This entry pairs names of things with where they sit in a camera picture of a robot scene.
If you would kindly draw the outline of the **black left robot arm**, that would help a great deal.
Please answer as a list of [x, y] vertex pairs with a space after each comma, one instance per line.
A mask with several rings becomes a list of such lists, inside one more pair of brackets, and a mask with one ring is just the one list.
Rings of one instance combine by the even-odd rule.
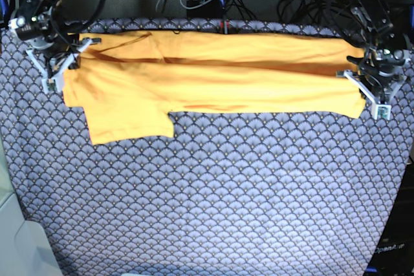
[[[361, 41], [345, 33], [333, 16], [329, 21], [340, 37], [364, 51], [360, 58], [349, 56], [348, 62], [356, 70], [337, 72], [355, 85], [364, 98], [371, 102], [374, 119], [390, 120], [391, 102], [405, 84], [407, 77], [399, 70], [409, 61], [413, 46], [408, 35], [397, 26], [396, 15], [390, 7], [393, 1], [409, 0], [343, 0], [350, 6], [351, 17], [360, 27]], [[327, 0], [331, 8], [333, 0]]]

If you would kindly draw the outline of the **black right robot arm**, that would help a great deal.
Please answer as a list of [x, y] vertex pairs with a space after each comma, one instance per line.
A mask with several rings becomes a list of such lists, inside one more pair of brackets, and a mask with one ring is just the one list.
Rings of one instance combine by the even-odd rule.
[[92, 16], [84, 23], [66, 24], [58, 10], [63, 0], [24, 0], [7, 21], [14, 37], [30, 46], [27, 56], [41, 74], [43, 92], [61, 92], [64, 72], [80, 67], [80, 55], [98, 37], [81, 38], [80, 33], [97, 20], [106, 0], [99, 0]]

